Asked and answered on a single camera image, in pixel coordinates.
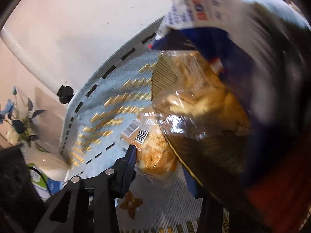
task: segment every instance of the dark green leaf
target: dark green leaf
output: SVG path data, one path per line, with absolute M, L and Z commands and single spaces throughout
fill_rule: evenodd
M 31 118 L 35 118 L 37 115 L 43 113 L 45 110 L 43 109 L 38 109 L 36 110 L 33 114 L 32 114 L 32 117 Z
M 39 139 L 39 136 L 38 136 L 38 135 L 30 135 L 29 137 L 30 137 L 30 140 L 31 140 L 31 141 L 36 141 L 36 140 Z
M 26 127 L 21 120 L 12 120 L 12 125 L 18 134 L 25 132 Z
M 32 111 L 32 108 L 34 105 L 32 104 L 32 101 L 28 98 L 28 111 Z

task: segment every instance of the blue flower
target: blue flower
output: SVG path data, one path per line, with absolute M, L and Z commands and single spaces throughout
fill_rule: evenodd
M 17 91 L 16 91 L 16 87 L 13 87 L 13 91 L 12 91 L 13 95 L 17 95 Z
M 4 116 L 6 114 L 12 114 L 12 111 L 14 109 L 14 103 L 10 99 L 7 100 L 7 104 L 4 107 L 4 110 L 0 111 L 0 124 L 3 123 Z

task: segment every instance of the snack bag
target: snack bag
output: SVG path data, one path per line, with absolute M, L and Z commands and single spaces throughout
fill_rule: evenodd
M 138 172 L 144 174 L 153 183 L 169 183 L 177 169 L 178 159 L 154 119 L 152 107 L 146 107 L 141 113 L 153 116 L 153 122 L 142 124 L 141 117 L 138 115 L 121 134 L 121 138 L 137 147 L 136 168 Z
M 224 130 L 249 132 L 250 121 L 235 96 L 220 81 L 217 60 L 210 64 L 197 51 L 167 52 L 179 83 L 153 101 L 155 114 L 142 112 L 144 123 L 158 121 L 165 134 L 195 139 Z

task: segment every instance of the blue and white package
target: blue and white package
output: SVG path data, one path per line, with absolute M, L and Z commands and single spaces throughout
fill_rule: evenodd
M 220 59 L 220 79 L 254 130 L 247 185 L 283 158 L 310 124 L 310 25 L 283 0 L 174 0 L 155 39 L 155 50 L 197 49 L 207 60 Z

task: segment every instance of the red printed logo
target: red printed logo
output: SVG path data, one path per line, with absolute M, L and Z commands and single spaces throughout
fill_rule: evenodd
M 205 20 L 205 21 L 208 20 L 207 17 L 206 17 L 206 13 L 205 12 L 197 12 L 197 18 L 199 20 Z
M 202 3 L 201 0 L 192 0 L 192 2 L 193 2 L 194 4 L 201 4 L 201 3 Z

